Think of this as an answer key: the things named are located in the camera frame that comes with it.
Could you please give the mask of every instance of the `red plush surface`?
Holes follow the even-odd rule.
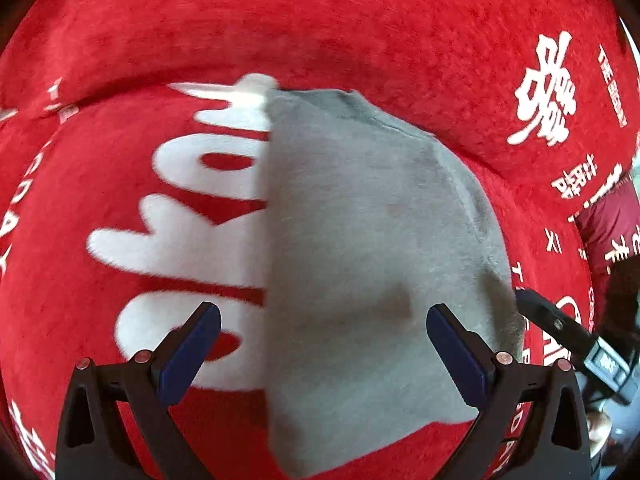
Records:
[[[628,166],[634,152],[637,71],[618,41],[617,23],[609,0],[39,0],[0,58],[0,107],[19,110],[0,123],[0,206],[11,212],[7,225],[19,218],[0,236],[0,256],[10,247],[0,282],[0,366],[14,419],[12,403],[20,411],[18,430],[22,425],[42,441],[41,447],[30,443],[44,478],[54,466],[50,453],[72,364],[84,355],[98,363],[124,359],[116,322],[131,301],[183,291],[262,309],[261,286],[134,272],[86,249],[92,232],[103,228],[153,234],[139,211],[149,196],[169,197],[212,226],[265,207],[263,200],[196,192],[158,175],[153,154],[169,140],[196,133],[266,138],[195,121],[197,111],[225,104],[166,84],[231,85],[258,72],[283,88],[355,88],[434,132],[485,188],[517,271],[514,286],[535,288],[590,326],[589,269],[567,217],[596,194],[616,164]],[[569,135],[548,146],[535,130],[510,145],[506,139],[527,124],[517,116],[514,92],[527,68],[540,69],[540,35],[558,42],[562,31],[572,36],[562,64],[575,85],[575,113],[563,116]],[[600,46],[617,83],[622,127]],[[59,79],[55,96],[49,89]],[[56,103],[76,104],[79,112],[61,124],[55,111],[45,110]],[[580,196],[563,199],[551,182],[588,155],[596,175]],[[246,163],[204,161],[231,172]],[[24,179],[33,179],[28,192],[11,203]],[[179,222],[173,229],[148,257],[187,266],[191,231]],[[154,330],[167,324],[161,312],[145,320]],[[212,369],[247,343],[242,336],[225,338],[227,347],[211,356]],[[530,327],[526,360],[552,362],[561,354]],[[219,480],[283,478],[268,453],[259,387],[192,388],[172,413]],[[431,478],[466,427],[431,424],[318,478]],[[519,429],[514,422],[513,431]]]

